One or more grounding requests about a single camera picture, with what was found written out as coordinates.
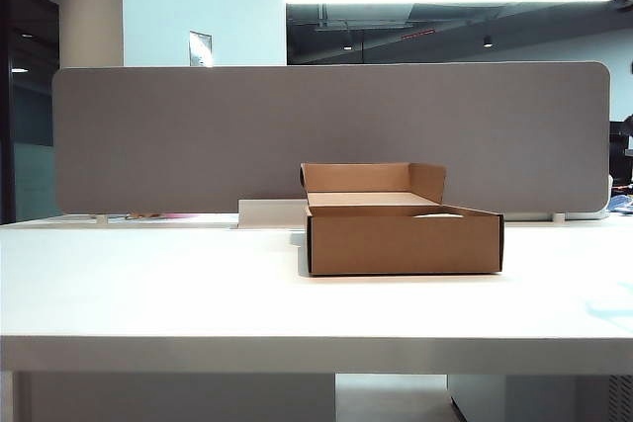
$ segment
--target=cardboard box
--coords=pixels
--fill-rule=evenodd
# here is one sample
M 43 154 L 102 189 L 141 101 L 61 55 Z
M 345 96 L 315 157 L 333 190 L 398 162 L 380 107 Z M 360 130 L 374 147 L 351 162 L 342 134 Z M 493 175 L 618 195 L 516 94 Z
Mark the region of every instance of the cardboard box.
M 422 163 L 302 164 L 310 273 L 500 272 L 503 216 L 442 205 L 445 175 Z

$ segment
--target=fabric privacy panel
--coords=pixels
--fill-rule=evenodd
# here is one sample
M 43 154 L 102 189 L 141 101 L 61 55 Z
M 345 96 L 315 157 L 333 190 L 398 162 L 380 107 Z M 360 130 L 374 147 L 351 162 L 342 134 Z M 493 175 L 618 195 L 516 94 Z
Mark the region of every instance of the fabric privacy panel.
M 596 211 L 609 75 L 595 62 L 64 69 L 57 201 L 69 213 L 236 211 L 301 198 L 302 162 L 447 167 L 444 202 Z

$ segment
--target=glass wall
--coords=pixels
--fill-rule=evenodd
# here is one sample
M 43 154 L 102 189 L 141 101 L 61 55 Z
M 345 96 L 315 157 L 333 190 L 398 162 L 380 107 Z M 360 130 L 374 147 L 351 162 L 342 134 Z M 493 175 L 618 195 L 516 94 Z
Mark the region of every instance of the glass wall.
M 59 67 L 58 8 L 3 0 L 2 222 L 60 214 L 54 201 L 52 75 Z

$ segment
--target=desk leg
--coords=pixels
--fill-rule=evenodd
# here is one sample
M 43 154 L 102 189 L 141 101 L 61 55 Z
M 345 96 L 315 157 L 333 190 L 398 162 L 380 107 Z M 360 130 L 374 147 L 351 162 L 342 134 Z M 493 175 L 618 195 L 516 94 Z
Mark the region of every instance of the desk leg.
M 31 422 L 31 379 L 28 373 L 3 371 L 0 420 Z
M 334 386 L 316 374 L 36 373 L 27 422 L 334 422 Z

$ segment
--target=desk surface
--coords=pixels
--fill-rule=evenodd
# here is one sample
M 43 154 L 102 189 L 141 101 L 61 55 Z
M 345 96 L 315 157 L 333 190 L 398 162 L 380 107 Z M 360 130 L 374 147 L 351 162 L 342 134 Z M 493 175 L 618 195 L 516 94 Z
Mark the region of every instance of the desk surface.
M 0 227 L 3 368 L 633 373 L 633 217 L 510 223 L 500 275 L 371 278 L 215 221 Z

